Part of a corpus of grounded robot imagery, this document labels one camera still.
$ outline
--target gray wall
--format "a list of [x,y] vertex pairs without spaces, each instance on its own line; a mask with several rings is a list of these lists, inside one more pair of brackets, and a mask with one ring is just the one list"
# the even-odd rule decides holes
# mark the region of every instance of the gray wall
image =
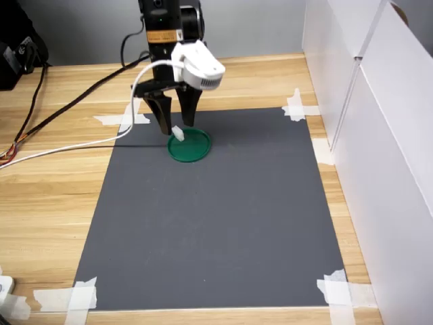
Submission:
[[433,0],[394,0],[404,10],[409,28],[433,55]]
[[[138,31],[137,0],[20,0],[53,65],[120,61],[126,34]],[[202,0],[205,41],[219,58],[302,51],[305,0]],[[127,62],[147,48],[128,40]]]

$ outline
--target white panel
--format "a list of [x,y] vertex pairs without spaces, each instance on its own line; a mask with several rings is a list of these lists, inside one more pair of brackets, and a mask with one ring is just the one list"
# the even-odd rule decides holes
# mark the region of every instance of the white panel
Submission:
[[340,25],[327,0],[307,1],[303,47],[332,145],[357,63],[347,50]]
[[433,219],[363,72],[334,155],[385,325],[433,324]]
[[352,57],[362,56],[381,0],[328,0]]
[[432,212],[433,58],[389,4],[362,67]]

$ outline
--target wire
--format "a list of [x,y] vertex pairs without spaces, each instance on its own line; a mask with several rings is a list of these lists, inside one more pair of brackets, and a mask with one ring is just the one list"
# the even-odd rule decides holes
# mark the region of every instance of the wire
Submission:
[[138,60],[114,71],[112,74],[109,74],[108,76],[106,76],[105,78],[99,80],[98,82],[96,82],[95,84],[93,84],[92,86],[90,86],[88,88],[88,90],[86,90],[85,92],[83,92],[81,95],[79,95],[77,98],[75,98],[74,100],[72,100],[69,104],[65,105],[63,108],[60,108],[57,112],[53,113],[51,116],[47,117],[44,121],[42,121],[41,123],[39,123],[36,127],[32,128],[29,132],[27,132],[27,134],[25,135],[25,137],[28,137],[29,135],[32,135],[34,132],[39,131],[40,129],[42,129],[45,125],[47,125],[48,123],[50,123],[53,119],[55,119],[56,117],[58,117],[59,115],[65,113],[67,110],[69,110],[71,107],[77,105],[79,102],[81,102],[83,99],[85,99],[88,95],[90,95],[91,93],[93,93],[97,88],[99,88],[100,86],[102,86],[104,83],[106,83],[107,81],[113,79],[114,77],[117,77],[119,74],[123,73],[124,71],[131,69],[133,67],[135,67],[136,65],[138,65],[138,63],[148,59],[149,56],[144,56],[142,58],[139,58]]
[[25,130],[25,128],[26,128],[26,126],[27,126],[27,124],[28,124],[31,116],[33,115],[33,111],[35,110],[36,99],[38,97],[38,92],[41,89],[42,82],[43,82],[43,79],[44,79],[44,76],[45,76],[45,73],[47,72],[47,70],[48,70],[48,65],[44,64],[43,67],[42,67],[41,78],[39,80],[39,84],[38,84],[38,86],[37,86],[37,88],[35,90],[35,93],[33,94],[32,104],[30,105],[30,110],[28,111],[27,117],[24,120],[24,123],[22,124],[21,129],[19,130],[19,132],[15,136],[13,144],[9,147],[9,149],[6,149],[5,151],[3,151],[0,154],[0,160],[7,160],[7,162],[9,162],[16,155],[16,150],[17,150],[16,144],[17,144],[17,141],[21,137],[21,135],[24,132],[24,130]]
[[[127,36],[125,36],[124,39],[123,39],[123,41],[122,41],[122,45],[120,46],[120,63],[122,64],[123,67],[125,67],[125,65],[124,65],[124,57],[123,57],[124,46],[127,44],[127,41],[129,39],[129,37],[140,35],[143,32],[143,30],[144,30],[144,17],[142,16],[140,18],[140,20],[141,20],[141,29],[140,29],[140,31],[139,32],[133,32],[132,34],[128,34]],[[149,52],[147,52],[147,51],[141,52],[139,58],[141,58],[144,53],[149,53]]]
[[24,132],[24,130],[25,130],[25,128],[26,128],[26,126],[30,120],[30,117],[33,114],[33,110],[35,109],[36,99],[38,97],[38,92],[42,86],[43,77],[45,76],[47,69],[48,69],[48,66],[44,64],[42,67],[41,79],[39,80],[38,87],[36,88],[35,93],[33,94],[33,99],[32,99],[32,104],[30,105],[30,110],[27,114],[26,120],[24,121],[23,125],[21,126],[21,129],[19,130],[18,134],[16,135],[14,142],[17,142],[19,140],[19,138],[21,137],[22,133]]
[[133,83],[133,88],[131,90],[131,116],[132,116],[132,124],[129,126],[129,128],[122,134],[117,135],[116,137],[111,137],[108,139],[103,139],[103,140],[97,140],[97,141],[92,141],[92,142],[85,142],[83,144],[74,144],[71,146],[66,146],[66,147],[62,147],[62,148],[58,148],[58,149],[52,149],[52,150],[48,150],[48,151],[44,151],[44,152],[40,152],[38,154],[32,154],[30,156],[24,157],[24,158],[20,158],[14,161],[11,161],[3,166],[0,166],[0,169],[4,169],[6,167],[12,166],[14,164],[18,164],[22,161],[28,160],[28,159],[32,159],[32,158],[37,158],[40,156],[45,156],[47,154],[53,154],[55,152],[61,152],[61,151],[65,151],[65,150],[72,150],[72,149],[76,149],[76,148],[81,148],[81,147],[86,147],[86,146],[94,146],[96,144],[102,144],[104,142],[110,142],[113,140],[118,140],[126,135],[128,135],[132,129],[133,126],[135,124],[135,116],[134,116],[134,94],[135,94],[135,89],[137,88],[138,83],[140,82],[140,79],[142,78],[142,76],[149,71],[150,69],[155,68],[156,66],[162,66],[162,65],[166,65],[166,66],[173,66],[173,67],[177,67],[177,68],[184,68],[184,64],[182,62],[173,62],[171,60],[159,60],[159,61],[155,61],[149,65],[147,65],[137,76],[137,78],[135,79],[134,83]]
[[[126,66],[118,69],[117,71],[114,71],[112,74],[110,74],[110,75],[106,76],[105,78],[99,80],[98,82],[96,82],[95,84],[93,84],[92,86],[90,86],[90,88],[88,88],[88,90],[86,90],[81,95],[79,95],[75,100],[73,100],[69,104],[65,105],[63,108],[60,108],[57,112],[53,113],[51,116],[47,117],[44,121],[42,121],[41,123],[39,123],[37,126],[33,127],[30,131],[28,131],[27,133],[25,133],[24,135],[22,135],[19,139],[17,139],[16,142],[14,142],[9,147],[9,149],[5,150],[4,152],[2,152],[0,154],[0,160],[6,160],[5,162],[0,163],[0,166],[3,166],[5,164],[7,164],[7,163],[10,163],[10,161],[16,155],[16,152],[14,152],[14,150],[18,150],[18,145],[20,145],[27,137],[31,136],[32,134],[35,134],[37,131],[40,131],[45,125],[47,125],[48,123],[50,123],[53,119],[55,119],[59,115],[65,113],[71,107],[75,106],[77,103],[79,103],[81,100],[83,100],[84,98],[86,98],[90,93],[94,92],[98,87],[102,86],[107,81],[113,79],[114,77],[118,76],[119,74],[123,73],[124,71],[126,71],[128,69],[134,68],[136,65],[138,65],[138,63],[140,63],[140,62],[142,62],[142,61],[144,61],[144,60],[146,60],[148,58],[149,58],[149,56],[144,56],[142,58],[139,58],[138,60],[136,60],[134,62],[131,62],[130,64],[128,64],[128,65],[126,65]],[[35,94],[33,96],[34,100],[37,97],[38,91],[39,91],[39,86],[38,86],[37,92],[35,92]]]

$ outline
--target masking tape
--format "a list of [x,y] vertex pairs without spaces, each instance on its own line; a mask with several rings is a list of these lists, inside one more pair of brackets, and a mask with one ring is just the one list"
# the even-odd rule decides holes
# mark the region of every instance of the masking tape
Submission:
[[[138,114],[141,105],[140,98],[134,98],[134,117],[135,124],[150,124],[150,119],[146,118],[143,114]],[[119,133],[125,132],[132,123],[131,116],[131,103],[127,105],[123,115],[102,115],[94,116],[97,120],[102,122],[102,125],[120,125]]]
[[290,116],[292,121],[304,120],[306,115],[320,116],[318,106],[303,106],[299,88],[295,89],[294,95],[287,99],[287,106],[282,107],[284,116]]
[[78,281],[74,288],[34,290],[33,295],[41,304],[41,311],[67,311],[65,324],[84,325],[89,309],[96,308],[96,279]]
[[354,307],[378,307],[372,286],[347,282],[343,269],[323,279],[317,280],[317,288],[329,304],[332,325],[355,325]]
[[96,307],[96,278],[77,282],[70,298],[65,325],[85,325],[90,306]]
[[334,165],[334,158],[327,139],[312,139],[314,155],[319,164]]
[[30,306],[26,303],[27,297],[5,294],[0,305],[0,314],[11,320],[27,320],[30,317]]

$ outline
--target black cable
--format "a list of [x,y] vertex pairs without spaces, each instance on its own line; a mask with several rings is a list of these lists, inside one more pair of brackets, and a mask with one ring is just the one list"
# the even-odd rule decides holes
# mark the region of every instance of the black cable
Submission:
[[32,114],[33,114],[33,110],[35,109],[36,99],[38,97],[38,92],[42,86],[43,77],[45,76],[45,73],[47,72],[47,70],[48,70],[48,65],[44,64],[42,67],[41,79],[39,80],[38,87],[36,88],[35,93],[33,94],[33,99],[32,99],[32,104],[30,105],[30,110],[28,111],[26,120],[22,124],[21,129],[19,130],[18,134],[15,137],[14,143],[16,143],[19,140],[19,138],[21,137],[22,133],[24,132],[24,130],[25,130]]
[[[126,45],[129,37],[140,35],[143,32],[143,30],[144,30],[144,17],[142,16],[140,18],[140,20],[141,20],[141,29],[140,29],[140,31],[139,32],[133,32],[132,34],[128,34],[127,36],[125,36],[124,39],[123,39],[123,41],[122,41],[122,45],[120,46],[120,63],[122,64],[123,67],[125,67],[124,58],[123,58],[124,46]],[[145,52],[147,52],[147,51],[141,52],[139,58],[141,58],[141,56]]]
[[139,58],[138,60],[136,60],[136,61],[134,61],[134,62],[132,62],[132,63],[126,65],[126,66],[123,66],[122,68],[114,71],[112,74],[109,74],[105,78],[99,80],[98,82],[96,82],[95,84],[93,84],[92,86],[90,86],[88,88],[88,90],[86,90],[81,95],[79,95],[77,98],[75,98],[74,100],[72,100],[69,104],[65,105],[63,108],[60,108],[57,112],[55,112],[52,115],[50,115],[49,117],[47,117],[44,121],[40,122],[36,127],[33,127],[29,132],[27,132],[26,135],[30,136],[33,133],[39,131],[44,126],[46,126],[48,123],[50,123],[53,119],[55,119],[59,115],[65,113],[71,107],[77,105],[79,102],[81,102],[83,99],[85,99],[88,95],[90,95],[91,93],[93,93],[98,87],[100,87],[101,85],[103,85],[107,81],[113,79],[114,77],[118,76],[122,72],[124,72],[124,71],[126,71],[128,69],[134,68],[136,65],[138,65],[138,63],[140,63],[140,62],[142,62],[142,61],[144,61],[144,60],[146,60],[148,58],[149,58],[149,56],[144,56],[142,58]]

